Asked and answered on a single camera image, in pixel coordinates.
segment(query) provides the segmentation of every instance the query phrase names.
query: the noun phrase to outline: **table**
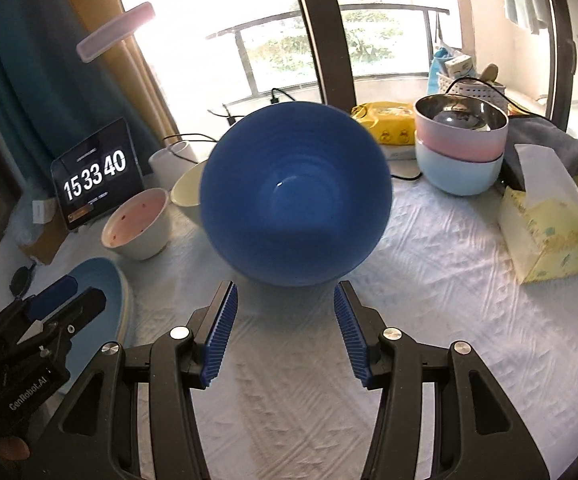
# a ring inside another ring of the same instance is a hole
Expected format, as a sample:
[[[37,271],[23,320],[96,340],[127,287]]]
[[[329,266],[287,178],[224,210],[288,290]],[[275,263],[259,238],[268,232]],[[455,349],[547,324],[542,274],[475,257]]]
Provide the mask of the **table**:
[[[578,455],[578,276],[517,285],[497,227],[499,201],[493,190],[459,199],[424,179],[394,182],[383,238],[345,279],[387,325],[417,341],[469,341],[557,478]],[[359,478],[380,394],[352,376],[333,313],[334,284],[254,283],[231,270],[175,206],[169,212],[174,234],[157,256],[131,262],[105,250],[101,220],[69,235],[30,292],[87,258],[107,256],[131,283],[134,343],[146,344],[207,305],[221,280],[234,280],[239,313],[221,373],[193,393],[211,477]],[[416,478],[431,469],[433,387],[425,386]],[[141,462],[152,478],[147,417],[141,396]]]

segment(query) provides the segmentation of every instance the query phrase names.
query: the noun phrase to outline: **yellow tissue box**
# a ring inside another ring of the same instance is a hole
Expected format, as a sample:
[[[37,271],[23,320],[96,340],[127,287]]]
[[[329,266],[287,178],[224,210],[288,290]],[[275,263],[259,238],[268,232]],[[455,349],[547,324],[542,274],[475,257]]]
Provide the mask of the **yellow tissue box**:
[[[578,274],[578,211],[560,200],[526,209],[525,195],[507,187],[499,215],[520,283]]]
[[[379,144],[406,146],[415,143],[413,105],[377,101],[357,105],[351,116],[364,126]]]

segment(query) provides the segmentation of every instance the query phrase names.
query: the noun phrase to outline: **metal screw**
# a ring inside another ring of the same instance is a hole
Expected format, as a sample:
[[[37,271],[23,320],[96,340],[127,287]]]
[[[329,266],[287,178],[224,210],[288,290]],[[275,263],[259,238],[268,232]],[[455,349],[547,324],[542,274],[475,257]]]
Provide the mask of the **metal screw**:
[[[391,341],[397,341],[402,337],[402,332],[397,328],[385,328],[383,335]]]
[[[453,349],[458,352],[458,354],[466,355],[471,352],[471,345],[466,341],[458,341],[453,345]]]
[[[113,355],[120,350],[120,345],[113,341],[109,343],[105,343],[102,348],[100,349],[101,352],[105,355]]]
[[[184,339],[189,336],[189,329],[186,326],[177,326],[171,329],[169,335],[172,339]]]

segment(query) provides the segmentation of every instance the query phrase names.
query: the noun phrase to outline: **white plastic basket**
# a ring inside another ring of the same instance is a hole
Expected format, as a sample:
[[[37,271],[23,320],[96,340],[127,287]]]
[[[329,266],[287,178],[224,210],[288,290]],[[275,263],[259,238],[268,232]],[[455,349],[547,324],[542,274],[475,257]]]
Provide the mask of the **white plastic basket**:
[[[439,93],[444,94],[449,85],[453,82],[449,76],[444,74],[438,74],[438,88]],[[505,86],[500,83],[492,83],[502,94],[504,94]],[[491,103],[494,106],[500,108],[504,113],[508,113],[508,102],[507,100],[502,97],[502,95],[498,94],[496,91],[492,90],[485,84],[482,84],[477,81],[460,81],[453,85],[450,91],[451,94],[459,94],[459,95],[468,95],[470,97],[477,97],[478,99],[482,99],[487,103]]]

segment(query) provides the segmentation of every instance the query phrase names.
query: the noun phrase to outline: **blue curtain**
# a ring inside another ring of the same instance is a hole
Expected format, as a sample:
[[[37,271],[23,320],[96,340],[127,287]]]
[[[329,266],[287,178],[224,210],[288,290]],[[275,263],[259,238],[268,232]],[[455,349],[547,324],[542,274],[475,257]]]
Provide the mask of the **blue curtain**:
[[[0,132],[23,176],[51,189],[51,161],[124,117],[144,173],[160,148],[101,59],[83,63],[87,36],[69,0],[0,0]]]

